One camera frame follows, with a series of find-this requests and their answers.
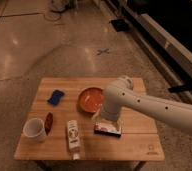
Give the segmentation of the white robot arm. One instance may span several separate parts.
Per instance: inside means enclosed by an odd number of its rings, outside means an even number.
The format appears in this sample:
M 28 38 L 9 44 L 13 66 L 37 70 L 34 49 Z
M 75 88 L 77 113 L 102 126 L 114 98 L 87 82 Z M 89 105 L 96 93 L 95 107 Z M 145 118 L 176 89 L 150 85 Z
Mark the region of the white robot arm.
M 123 107 L 136 110 L 192 136 L 192 105 L 170 101 L 133 90 L 134 83 L 126 75 L 111 81 L 104 89 L 104 102 L 93 119 L 105 119 L 115 124 Z

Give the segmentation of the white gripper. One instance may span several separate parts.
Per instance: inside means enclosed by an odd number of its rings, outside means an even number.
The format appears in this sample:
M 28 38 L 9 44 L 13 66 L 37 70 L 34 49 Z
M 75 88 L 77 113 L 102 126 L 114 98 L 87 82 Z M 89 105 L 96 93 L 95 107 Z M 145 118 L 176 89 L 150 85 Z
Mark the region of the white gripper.
M 113 120 L 106 113 L 104 113 L 101 109 L 99 109 L 93 116 L 92 120 L 94 121 L 94 125 L 96 122 L 109 123 L 115 126 L 116 128 L 121 128 L 121 123 L 119 120 Z

